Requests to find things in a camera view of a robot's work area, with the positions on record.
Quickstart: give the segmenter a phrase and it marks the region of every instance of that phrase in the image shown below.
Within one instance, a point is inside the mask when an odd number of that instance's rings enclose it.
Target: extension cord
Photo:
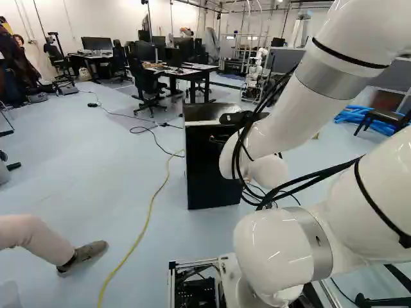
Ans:
[[[101,308],[101,305],[103,303],[103,297],[105,294],[105,290],[109,284],[109,282],[113,279],[114,275],[118,272],[118,270],[124,265],[124,263],[127,261],[127,259],[131,256],[131,254],[134,252],[134,250],[137,248],[137,246],[139,245],[139,243],[141,242],[141,240],[143,239],[147,228],[148,228],[148,224],[150,222],[150,218],[152,216],[152,211],[153,211],[153,204],[154,204],[154,199],[155,197],[160,193],[160,191],[164,188],[164,186],[167,184],[168,182],[168,178],[170,177],[170,160],[176,156],[177,154],[179,154],[180,152],[183,152],[183,150],[179,150],[177,152],[175,152],[174,154],[171,155],[171,157],[167,160],[167,164],[166,164],[166,170],[167,170],[167,176],[166,179],[163,181],[163,183],[161,184],[161,186],[158,188],[158,190],[156,190],[156,192],[153,194],[152,199],[150,201],[150,205],[148,206],[148,214],[147,214],[147,218],[146,218],[146,222],[144,223],[144,227],[142,229],[142,231],[140,232],[139,236],[137,237],[137,239],[134,241],[133,246],[131,247],[131,249],[127,252],[127,254],[124,256],[123,260],[120,262],[120,264],[117,265],[117,267],[107,276],[107,278],[104,280],[103,286],[100,289],[100,294],[98,296],[98,304],[97,307]]]

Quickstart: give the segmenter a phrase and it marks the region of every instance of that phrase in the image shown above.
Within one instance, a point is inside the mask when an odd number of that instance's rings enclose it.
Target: brown shoe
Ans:
[[[73,268],[80,267],[79,265],[91,261],[97,261],[98,258],[107,251],[108,247],[109,244],[106,241],[95,241],[76,248],[73,260],[70,260],[65,265],[57,266],[57,275],[60,277],[66,277],[72,274]]]

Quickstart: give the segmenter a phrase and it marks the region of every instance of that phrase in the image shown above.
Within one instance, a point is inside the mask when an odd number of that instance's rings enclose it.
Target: white robot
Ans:
[[[285,182],[285,163],[273,153],[307,141],[411,50],[410,12],[409,0],[336,0],[272,113],[252,125],[244,145],[254,161],[241,151],[242,175],[269,188]],[[226,178],[237,138],[220,156]],[[411,261],[410,185],[411,127],[343,172],[324,202],[245,216],[234,231],[235,255],[220,257],[241,275],[231,290],[225,285],[227,306],[286,307],[307,282],[371,262]]]
[[[257,78],[263,72],[263,67],[261,66],[261,61],[263,56],[267,56],[268,50],[265,48],[259,48],[256,56],[250,57],[250,67],[249,73],[245,79],[248,87],[255,87],[257,84]]]

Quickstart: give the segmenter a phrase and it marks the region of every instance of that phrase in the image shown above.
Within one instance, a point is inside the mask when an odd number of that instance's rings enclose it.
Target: light blue floor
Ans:
[[[97,93],[103,106],[112,112],[132,115],[139,103],[120,89],[89,82],[79,83],[78,87]],[[212,89],[211,98],[238,102],[237,90]],[[57,277],[53,266],[21,248],[2,251],[0,285],[15,282],[24,308],[96,307],[105,277],[136,239],[150,198],[166,176],[168,155],[155,145],[152,136],[128,132],[133,126],[151,123],[88,108],[87,103],[94,101],[93,94],[79,93],[12,110],[16,132],[0,139],[0,148],[7,152],[10,162],[23,164],[13,171],[12,180],[0,187],[0,214],[38,215],[74,245],[97,239],[110,243],[109,251],[99,262],[65,279]],[[164,103],[169,110],[156,114],[155,120],[171,120],[182,126],[182,119],[176,117],[181,101]],[[145,113],[139,116],[148,119]],[[319,140],[310,140],[284,153],[290,178],[367,153],[385,139],[372,131],[353,137],[355,128],[329,123]],[[184,148],[184,131],[160,127],[155,133],[167,150]],[[236,223],[254,210],[240,204],[188,211],[184,159],[173,158],[170,169],[170,180],[155,201],[148,232],[109,284],[104,307],[166,307],[168,261],[204,259],[231,252]],[[329,181],[296,197],[303,205],[321,201]],[[280,203],[285,205],[295,203],[287,199]],[[352,298],[358,292],[370,297],[407,294],[381,267],[337,277],[337,281]]]

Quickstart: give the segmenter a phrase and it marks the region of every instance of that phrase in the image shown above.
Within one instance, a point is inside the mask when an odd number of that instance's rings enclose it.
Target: person's leg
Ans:
[[[76,265],[101,256],[109,247],[105,241],[95,241],[74,248],[38,217],[28,214],[0,216],[0,250],[16,246],[54,264],[64,275]]]
[[[74,247],[50,230],[38,217],[23,214],[0,216],[0,250],[21,246],[56,266],[67,263]]]

